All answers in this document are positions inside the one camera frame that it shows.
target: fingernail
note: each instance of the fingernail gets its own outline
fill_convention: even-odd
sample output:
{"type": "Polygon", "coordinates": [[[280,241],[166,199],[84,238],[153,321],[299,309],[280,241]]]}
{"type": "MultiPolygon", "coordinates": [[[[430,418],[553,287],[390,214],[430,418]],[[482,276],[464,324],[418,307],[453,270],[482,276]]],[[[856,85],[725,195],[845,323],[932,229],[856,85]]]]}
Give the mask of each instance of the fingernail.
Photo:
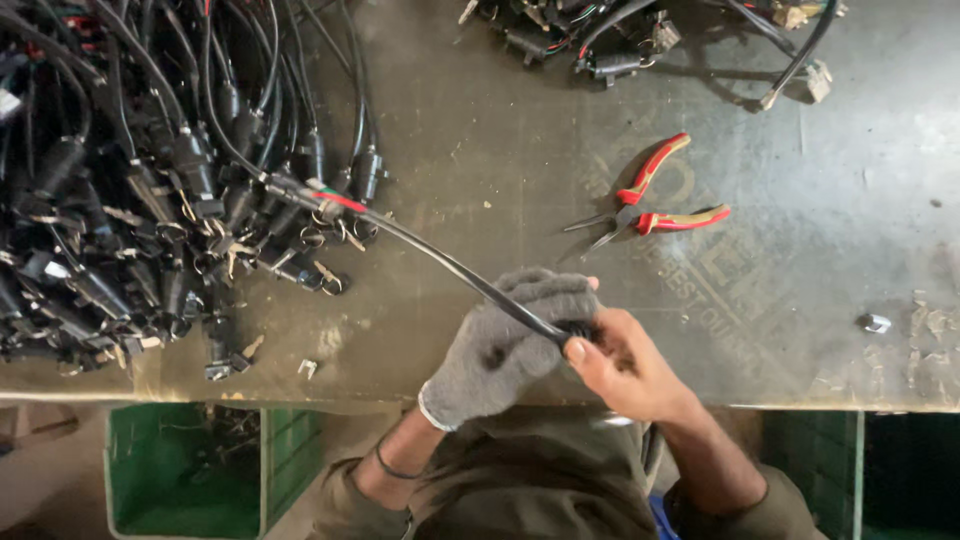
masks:
{"type": "Polygon", "coordinates": [[[584,361],[585,356],[587,351],[584,349],[584,344],[579,339],[571,339],[566,345],[566,359],[574,366],[578,366],[584,361]]]}

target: bare hand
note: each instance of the bare hand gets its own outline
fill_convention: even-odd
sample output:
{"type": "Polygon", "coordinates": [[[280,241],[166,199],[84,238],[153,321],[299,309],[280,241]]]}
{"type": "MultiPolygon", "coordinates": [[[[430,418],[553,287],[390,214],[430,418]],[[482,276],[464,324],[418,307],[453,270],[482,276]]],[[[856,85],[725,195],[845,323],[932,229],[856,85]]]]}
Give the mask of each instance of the bare hand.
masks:
{"type": "Polygon", "coordinates": [[[613,411],[640,422],[680,422],[699,407],[636,319],[623,309],[601,309],[594,345],[575,337],[564,356],[613,411]]]}

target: sleeve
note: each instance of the sleeve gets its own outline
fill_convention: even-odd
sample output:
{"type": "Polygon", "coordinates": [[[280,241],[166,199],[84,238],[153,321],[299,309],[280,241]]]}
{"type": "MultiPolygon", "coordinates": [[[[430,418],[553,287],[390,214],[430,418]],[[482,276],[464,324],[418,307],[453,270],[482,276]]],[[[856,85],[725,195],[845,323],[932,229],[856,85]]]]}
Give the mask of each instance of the sleeve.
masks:
{"type": "Polygon", "coordinates": [[[784,473],[757,465],[767,493],[753,507],[732,516],[712,516],[689,503],[675,485],[664,501],[670,525],[683,540],[813,540],[822,538],[813,525],[804,495],[784,473]]]}
{"type": "Polygon", "coordinates": [[[408,510],[388,510],[367,499],[353,482],[360,458],[330,466],[321,484],[320,507],[309,540],[326,538],[402,538],[410,518],[408,510]]]}

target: pile of wires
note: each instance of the pile of wires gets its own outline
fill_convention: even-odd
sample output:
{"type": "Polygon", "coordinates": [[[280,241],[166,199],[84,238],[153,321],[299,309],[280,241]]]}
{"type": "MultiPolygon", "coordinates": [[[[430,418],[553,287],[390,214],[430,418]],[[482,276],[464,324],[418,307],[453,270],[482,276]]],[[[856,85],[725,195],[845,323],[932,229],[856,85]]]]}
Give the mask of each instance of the pile of wires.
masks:
{"type": "MultiPolygon", "coordinates": [[[[701,1],[739,13],[790,57],[790,64],[759,100],[763,109],[773,106],[801,68],[816,101],[829,93],[832,77],[826,65],[812,61],[810,55],[837,15],[839,0],[823,2],[820,21],[799,49],[771,21],[773,10],[761,10],[741,0],[701,1]]],[[[607,87],[613,86],[618,75],[650,67],[681,39],[667,11],[658,8],[656,0],[468,0],[461,24],[474,13],[504,36],[508,45],[523,53],[524,65],[572,50],[576,52],[574,70],[587,71],[594,79],[605,81],[607,87]],[[603,43],[598,47],[600,37],[603,43]]]]}
{"type": "Polygon", "coordinates": [[[387,176],[375,119],[344,0],[4,3],[0,356],[80,373],[200,324],[206,377],[246,370],[235,269],[346,290],[308,255],[325,242],[363,249],[376,234],[345,212],[387,176]],[[322,135],[307,23],[353,82],[347,156],[322,135]]]}
{"type": "Polygon", "coordinates": [[[475,12],[523,53],[524,65],[576,52],[575,69],[612,86],[616,75],[649,67],[680,41],[666,10],[655,0],[471,0],[475,12]],[[614,38],[607,39],[607,31],[614,38]],[[604,35],[602,46],[594,42],[604,35]]]}

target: red wire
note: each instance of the red wire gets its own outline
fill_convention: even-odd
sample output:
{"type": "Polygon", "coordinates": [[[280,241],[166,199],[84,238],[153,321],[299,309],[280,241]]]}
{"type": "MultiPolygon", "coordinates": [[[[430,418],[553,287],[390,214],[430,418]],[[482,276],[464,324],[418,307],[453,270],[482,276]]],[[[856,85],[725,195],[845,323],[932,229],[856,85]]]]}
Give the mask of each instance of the red wire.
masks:
{"type": "Polygon", "coordinates": [[[570,36],[564,37],[563,41],[561,41],[560,43],[557,43],[556,45],[550,45],[549,47],[546,48],[546,50],[552,51],[552,50],[556,49],[557,47],[562,47],[562,46],[564,46],[568,41],[570,41],[570,36]]]}
{"type": "Polygon", "coordinates": [[[322,191],[316,191],[313,193],[314,197],[320,197],[321,199],[329,199],[334,203],[340,203],[341,205],[355,211],[358,213],[363,213],[367,211],[367,207],[357,203],[356,201],[351,201],[347,197],[342,195],[337,195],[336,193],[324,193],[322,191]]]}

